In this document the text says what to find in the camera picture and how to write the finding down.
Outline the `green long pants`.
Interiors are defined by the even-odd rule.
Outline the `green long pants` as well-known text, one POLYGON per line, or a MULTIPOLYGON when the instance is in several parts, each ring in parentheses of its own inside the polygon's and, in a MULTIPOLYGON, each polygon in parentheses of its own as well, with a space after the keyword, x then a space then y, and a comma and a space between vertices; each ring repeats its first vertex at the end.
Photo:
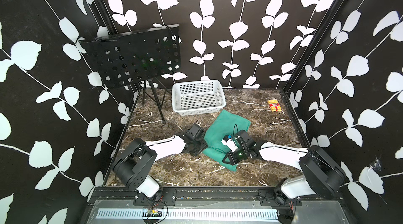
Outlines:
POLYGON ((237 125, 239 130, 248 131, 250 124, 251 122, 249 120, 226 110, 222 110, 205 133, 204 140, 208 147, 203 150, 203 154, 218 162, 226 169, 235 172, 237 165, 224 164, 222 162, 225 155, 230 151, 230 148, 223 145, 221 141, 226 135, 232 135, 234 133, 235 125, 237 125))

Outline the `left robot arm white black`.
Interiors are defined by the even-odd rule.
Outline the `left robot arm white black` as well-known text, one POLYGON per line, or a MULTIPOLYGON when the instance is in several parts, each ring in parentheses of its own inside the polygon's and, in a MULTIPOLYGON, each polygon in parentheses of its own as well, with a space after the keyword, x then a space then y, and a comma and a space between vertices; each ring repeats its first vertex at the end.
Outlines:
POLYGON ((205 130, 194 123, 189 129, 167 139, 149 142, 135 139, 116 156, 111 170, 126 189, 137 190, 157 201, 162 197, 162 187, 149 175, 154 162, 182 153, 197 156, 208 147, 204 136, 205 130))

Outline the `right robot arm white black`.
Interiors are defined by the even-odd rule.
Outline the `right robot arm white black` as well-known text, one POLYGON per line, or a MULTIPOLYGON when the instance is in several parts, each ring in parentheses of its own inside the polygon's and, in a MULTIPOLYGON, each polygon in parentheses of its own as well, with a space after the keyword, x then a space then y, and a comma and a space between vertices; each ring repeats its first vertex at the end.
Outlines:
POLYGON ((246 159, 259 159, 285 164, 302 172, 301 176, 283 179, 269 192, 268 197, 279 205, 309 195, 333 199, 346 179, 340 165, 317 145, 295 148, 271 142, 256 142, 244 130, 224 136, 221 143, 230 149, 222 160, 225 164, 237 165, 246 159))

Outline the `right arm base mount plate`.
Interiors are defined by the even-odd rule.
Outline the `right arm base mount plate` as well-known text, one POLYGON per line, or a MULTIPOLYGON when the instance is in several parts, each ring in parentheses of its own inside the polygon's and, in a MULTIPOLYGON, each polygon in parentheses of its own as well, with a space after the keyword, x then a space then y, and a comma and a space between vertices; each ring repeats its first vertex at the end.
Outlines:
POLYGON ((259 189, 257 199, 261 206, 270 206, 278 208, 290 208, 294 206, 302 206, 302 202, 297 198, 288 198, 280 189, 269 188, 259 189))

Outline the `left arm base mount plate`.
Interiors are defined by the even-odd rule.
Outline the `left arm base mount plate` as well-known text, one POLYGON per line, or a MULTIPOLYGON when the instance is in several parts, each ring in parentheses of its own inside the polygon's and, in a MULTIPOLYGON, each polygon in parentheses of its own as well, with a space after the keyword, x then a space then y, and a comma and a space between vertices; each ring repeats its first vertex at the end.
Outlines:
POLYGON ((174 206, 176 203, 177 190, 173 188, 163 187, 155 196, 148 198, 145 194, 136 191, 134 206, 174 206))

